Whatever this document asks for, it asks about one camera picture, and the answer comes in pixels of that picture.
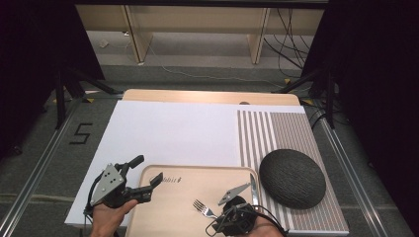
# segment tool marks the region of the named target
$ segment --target floor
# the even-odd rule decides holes
[[[242,90],[249,90],[252,83],[258,80],[258,83],[265,84],[259,87],[263,88],[260,90],[266,91],[278,90],[284,87],[286,82],[265,81],[259,74],[248,72],[258,69],[264,73],[274,73],[272,76],[278,74],[281,78],[294,81],[298,76],[298,68],[303,65],[303,59],[299,56],[304,58],[304,52],[308,51],[312,41],[312,37],[294,37],[294,44],[302,52],[298,54],[288,48],[282,50],[282,53],[294,63],[283,57],[278,58],[278,54],[265,44],[260,62],[255,65],[250,60],[246,36],[243,35],[155,34],[145,61],[138,63],[134,60],[129,37],[124,33],[88,32],[88,35],[98,60],[104,67],[104,72],[111,77],[111,84],[128,80],[122,74],[112,74],[114,66],[126,66],[126,71],[133,69],[152,71],[158,68],[180,78],[207,80],[207,85],[210,82],[217,83],[219,80],[234,80],[237,88],[242,85]],[[274,48],[281,48],[280,42],[283,39],[284,36],[267,36],[267,42]],[[228,70],[231,69],[239,69],[238,71],[242,73],[230,75]],[[150,83],[150,87],[158,88],[160,86],[158,82],[156,79],[156,82],[153,82],[155,84]],[[303,98],[308,86],[303,85],[293,93]],[[41,115],[37,126],[31,129],[25,139],[24,153],[21,156],[8,157],[0,164],[0,215],[3,218],[10,217],[6,214],[10,213],[8,210],[14,207],[17,198],[24,198],[21,190],[34,190],[27,207],[17,208],[18,214],[10,217],[17,219],[19,223],[13,226],[12,236],[48,236],[51,233],[55,236],[76,236],[79,233],[73,227],[65,226],[63,221],[77,192],[78,182],[83,180],[85,174],[83,170],[89,166],[97,145],[74,148],[69,153],[68,148],[60,149],[59,146],[68,144],[70,141],[68,139],[72,138],[57,139],[55,144],[57,148],[51,148],[53,144],[46,143],[50,137],[56,136],[56,130],[50,125],[55,121],[53,99],[51,95],[51,100],[45,104],[49,112]],[[69,111],[74,110],[77,114],[77,117],[73,118],[76,121],[83,121],[84,118],[95,119],[95,129],[98,134],[92,134],[91,139],[94,140],[94,144],[100,141],[101,132],[103,134],[116,102],[112,98],[108,99],[97,100],[94,109],[88,108],[86,104],[81,104],[75,109],[71,108],[71,104],[68,107]],[[305,107],[305,109],[310,121],[314,122],[318,108]],[[334,119],[337,127],[335,130],[330,130],[323,119],[314,127],[313,132],[328,176],[350,225],[350,236],[413,236],[374,169],[368,166],[368,157],[345,116],[337,113]],[[39,182],[33,184],[32,188],[26,187],[29,183],[28,178],[36,173],[33,172],[34,168],[40,165],[38,163],[40,157],[47,157],[49,153],[53,154],[53,159],[45,159],[45,164],[41,164],[46,169],[39,170]],[[61,174],[73,175],[63,177]],[[371,214],[372,219],[369,219],[367,214]]]

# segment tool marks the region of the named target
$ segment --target fork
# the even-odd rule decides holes
[[[206,207],[202,202],[200,202],[197,199],[194,201],[194,207],[197,209],[197,211],[202,213],[204,216],[208,218],[217,219],[217,216],[213,214],[212,210],[210,210],[208,207]]]

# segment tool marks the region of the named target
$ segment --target human hand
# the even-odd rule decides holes
[[[138,201],[132,199],[119,208],[109,208],[104,204],[96,205],[93,209],[93,226],[91,237],[111,237],[123,223],[124,217]]]
[[[284,237],[271,221],[258,216],[253,229],[245,235],[235,237]]]

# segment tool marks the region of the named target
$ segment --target gray carpet floor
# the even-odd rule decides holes
[[[118,90],[137,88],[262,93],[271,93],[281,86],[285,86],[285,76],[275,69],[211,67],[169,67],[168,69],[172,72],[165,71],[158,66],[103,66],[107,78],[104,83]],[[294,76],[298,76],[300,73],[296,70],[287,70],[286,72]],[[197,77],[201,75],[211,75],[218,79]],[[86,90],[98,90],[85,83],[83,83],[83,87]],[[293,93],[304,98],[308,87],[309,84],[304,84]],[[65,225],[64,220],[118,100],[118,98],[105,93],[98,93],[89,97],[94,99],[93,102],[79,103],[76,100],[67,102],[67,107],[77,105],[75,114],[59,141],[52,160],[48,164],[42,180],[12,236],[79,236],[79,229]],[[23,141],[23,154],[19,156],[11,155],[0,163],[1,217],[4,217],[7,213],[55,132],[56,107],[53,100],[54,95],[52,94],[45,104],[46,112],[38,116]],[[304,108],[307,117],[311,122],[314,122],[316,116],[313,117],[313,114],[319,108],[310,106]],[[336,102],[336,108],[339,111],[338,102]],[[368,157],[365,155],[345,115],[335,113],[334,119],[335,130],[390,236],[413,236],[374,169],[368,165]],[[85,144],[71,144],[71,142],[79,141],[80,138],[74,136],[74,133],[82,122],[91,123],[91,125],[83,126],[83,132],[90,133],[90,136]],[[350,226],[349,236],[374,236],[320,123],[314,127],[313,133],[333,189]],[[125,230],[120,229],[120,235],[124,236],[124,233]]]

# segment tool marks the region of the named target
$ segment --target white paper sheet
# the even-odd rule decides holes
[[[138,155],[145,161],[127,173],[136,188],[148,165],[240,166],[237,110],[304,114],[300,106],[253,106],[119,101],[67,215],[66,224],[84,224],[83,209],[94,179],[109,163]],[[128,224],[126,217],[122,226]]]

